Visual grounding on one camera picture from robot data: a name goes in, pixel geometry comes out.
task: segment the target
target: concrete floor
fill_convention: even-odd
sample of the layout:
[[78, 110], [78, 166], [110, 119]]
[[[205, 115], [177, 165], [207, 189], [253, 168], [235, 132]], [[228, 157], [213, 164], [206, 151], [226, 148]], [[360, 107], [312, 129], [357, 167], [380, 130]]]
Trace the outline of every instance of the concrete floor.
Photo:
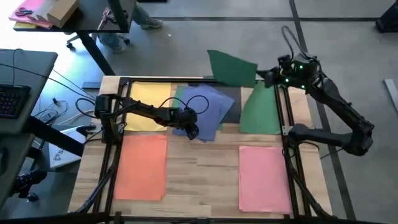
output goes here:
[[[379, 17], [394, 1], [295, 0], [295, 4], [299, 17]], [[17, 2], [4, 6], [1, 12], [7, 15], [18, 5]], [[162, 30], [146, 32], [132, 25], [126, 35], [132, 44], [120, 55], [113, 55], [98, 44], [118, 75], [211, 75], [207, 49], [221, 50], [267, 69], [276, 65], [278, 56], [289, 52], [280, 27], [288, 25], [295, 32], [294, 23], [289, 21], [189, 21], [187, 18], [292, 17], [289, 0], [170, 0], [168, 4], [143, 6], [150, 15], [165, 19]], [[183, 21], [168, 21], [168, 17]], [[56, 71], [77, 85], [88, 80], [98, 81], [102, 77], [79, 40], [73, 43], [76, 52], [70, 52], [65, 47], [70, 36], [14, 32], [12, 25], [3, 17], [0, 29], [6, 31], [2, 37], [7, 41], [0, 42], [0, 48], [56, 51]], [[398, 119], [382, 80], [398, 78], [398, 34], [380, 34], [373, 22], [301, 22], [301, 26], [309, 52], [319, 57], [325, 73], [339, 86], [341, 95], [376, 125], [374, 144], [364, 157], [339, 153], [356, 217], [370, 222], [397, 223], [398, 175], [395, 161], [398, 151], [394, 135]], [[67, 83], [54, 73], [52, 77]], [[59, 121], [77, 114], [73, 104], [78, 96], [49, 81], [42, 93], [41, 107], [48, 106], [53, 97], [67, 100], [70, 104], [70, 110]], [[320, 127], [318, 111], [312, 100], [310, 110], [315, 124]], [[329, 109], [326, 112], [332, 131], [344, 133], [348, 130]], [[74, 124], [87, 122], [87, 118], [82, 118]], [[321, 155], [326, 153], [323, 146]], [[344, 218], [345, 211], [329, 157], [322, 160], [322, 166], [333, 213]], [[43, 182], [37, 186], [37, 193], [42, 196], [40, 206], [24, 202], [16, 205], [14, 200], [10, 200], [1, 216], [28, 217], [33, 207], [34, 212], [41, 215], [65, 213], [74, 178], [67, 174], [62, 182], [68, 184], [60, 187], [57, 175], [62, 174], [54, 174], [46, 184]], [[64, 196], [51, 200], [55, 194]]]

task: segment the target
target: jeans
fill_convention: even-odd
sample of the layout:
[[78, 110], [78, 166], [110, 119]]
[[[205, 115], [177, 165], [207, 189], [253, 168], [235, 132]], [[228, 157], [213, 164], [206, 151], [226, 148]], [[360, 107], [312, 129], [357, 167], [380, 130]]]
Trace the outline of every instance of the jeans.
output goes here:
[[[137, 2], [134, 12], [132, 13], [132, 19], [138, 25], [144, 25], [149, 20], [148, 12], [145, 11]], [[120, 47], [119, 37], [115, 33], [100, 33], [98, 37], [102, 42], [112, 48]]]

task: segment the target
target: pink paper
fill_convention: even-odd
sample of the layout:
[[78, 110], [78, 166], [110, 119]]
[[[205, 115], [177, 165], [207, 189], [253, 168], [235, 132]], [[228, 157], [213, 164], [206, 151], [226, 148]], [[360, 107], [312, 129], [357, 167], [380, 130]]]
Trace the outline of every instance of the pink paper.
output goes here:
[[17, 22], [26, 22], [29, 24], [34, 24], [43, 28], [50, 28], [52, 27], [51, 22], [42, 22], [42, 21], [37, 21], [33, 19], [29, 19], [27, 16], [16, 16], [15, 12], [19, 10], [20, 7], [24, 7], [27, 10], [33, 10], [35, 11], [37, 8], [43, 4], [45, 0], [25, 0], [20, 6], [18, 6], [14, 12], [8, 17], [12, 21], [17, 21]]
[[281, 148], [240, 146], [239, 209], [243, 212], [292, 213]]

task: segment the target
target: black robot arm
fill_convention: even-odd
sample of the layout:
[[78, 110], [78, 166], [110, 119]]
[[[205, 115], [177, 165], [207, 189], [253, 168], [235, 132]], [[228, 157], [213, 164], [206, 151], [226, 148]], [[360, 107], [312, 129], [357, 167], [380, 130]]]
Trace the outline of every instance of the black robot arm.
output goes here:
[[265, 79], [267, 88], [284, 85], [304, 89], [306, 94], [327, 105], [353, 130], [348, 134], [334, 134], [322, 129], [310, 129], [304, 124], [295, 124], [289, 131], [289, 143], [298, 145], [304, 140], [312, 140], [342, 147], [355, 156], [365, 155], [373, 143], [371, 135], [374, 125], [340, 96], [335, 83], [322, 72], [317, 58], [306, 54], [298, 54], [294, 58], [285, 55], [279, 57], [278, 62], [279, 67], [257, 72]]
[[[121, 109], [113, 112], [112, 103], [118, 100]], [[96, 97], [95, 112], [96, 118], [101, 120], [103, 126], [103, 142], [120, 141], [121, 135], [118, 131], [116, 118], [125, 113], [134, 113], [146, 118], [153, 119], [157, 124], [178, 129], [184, 129], [190, 140], [195, 139], [199, 134], [196, 126], [196, 112], [185, 107], [181, 108], [155, 108], [152, 105], [141, 103], [130, 97], [121, 97], [116, 94], [102, 94]]]

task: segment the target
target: orange paper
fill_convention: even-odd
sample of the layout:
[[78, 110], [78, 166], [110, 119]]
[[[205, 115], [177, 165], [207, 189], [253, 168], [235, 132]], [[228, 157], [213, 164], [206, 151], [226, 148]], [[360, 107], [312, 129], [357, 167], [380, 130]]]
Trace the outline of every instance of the orange paper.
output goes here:
[[239, 209], [243, 212], [292, 213], [281, 148], [240, 146]]
[[166, 156], [166, 136], [124, 136], [114, 198], [162, 200], [166, 190]]

